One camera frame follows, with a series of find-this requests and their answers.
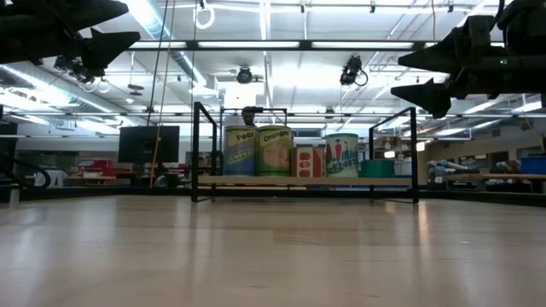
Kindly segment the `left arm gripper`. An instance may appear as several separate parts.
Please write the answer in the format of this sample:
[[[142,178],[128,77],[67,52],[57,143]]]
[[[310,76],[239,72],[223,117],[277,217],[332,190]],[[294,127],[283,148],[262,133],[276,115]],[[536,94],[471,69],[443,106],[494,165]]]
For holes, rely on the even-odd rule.
[[[139,32],[100,32],[91,28],[91,38],[79,34],[129,12],[114,0],[55,0],[1,2],[1,62],[81,56],[88,70],[104,70],[141,38]]]

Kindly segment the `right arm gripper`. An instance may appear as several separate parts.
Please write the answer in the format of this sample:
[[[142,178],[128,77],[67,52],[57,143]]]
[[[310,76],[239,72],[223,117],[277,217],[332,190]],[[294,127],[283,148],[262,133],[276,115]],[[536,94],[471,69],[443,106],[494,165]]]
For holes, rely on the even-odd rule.
[[[545,17],[516,15],[502,25],[504,45],[495,47],[491,15],[475,15],[439,43],[398,58],[398,64],[450,76],[447,90],[431,78],[391,88],[391,94],[421,107],[435,119],[451,108],[450,96],[498,96],[545,91]]]

